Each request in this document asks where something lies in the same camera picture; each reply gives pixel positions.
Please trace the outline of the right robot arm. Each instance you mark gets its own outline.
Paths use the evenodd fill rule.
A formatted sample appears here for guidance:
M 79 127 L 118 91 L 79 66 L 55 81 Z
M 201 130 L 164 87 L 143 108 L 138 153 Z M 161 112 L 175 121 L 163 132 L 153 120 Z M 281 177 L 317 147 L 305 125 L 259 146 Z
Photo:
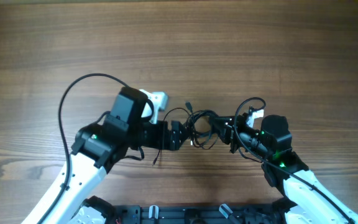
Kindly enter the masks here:
M 292 149 L 286 117 L 266 116 L 261 128 L 247 124 L 248 115 L 211 118 L 213 131 L 231 152 L 241 146 L 261 158 L 271 187 L 281 194 L 275 204 L 276 221 L 283 223 L 358 223 L 358 214 L 344 205 L 316 178 Z

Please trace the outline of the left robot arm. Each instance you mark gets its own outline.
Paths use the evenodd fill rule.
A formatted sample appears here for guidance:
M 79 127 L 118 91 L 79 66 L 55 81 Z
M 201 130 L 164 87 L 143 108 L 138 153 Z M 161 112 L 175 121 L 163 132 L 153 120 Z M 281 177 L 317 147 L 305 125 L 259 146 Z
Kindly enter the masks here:
M 69 160 L 24 223 L 68 223 L 113 165 L 128 157 L 128 149 L 178 150 L 189 137 L 185 126 L 149 122 L 142 116 L 148 103 L 145 92 L 121 88 L 103 124 L 91 123 L 77 132 Z

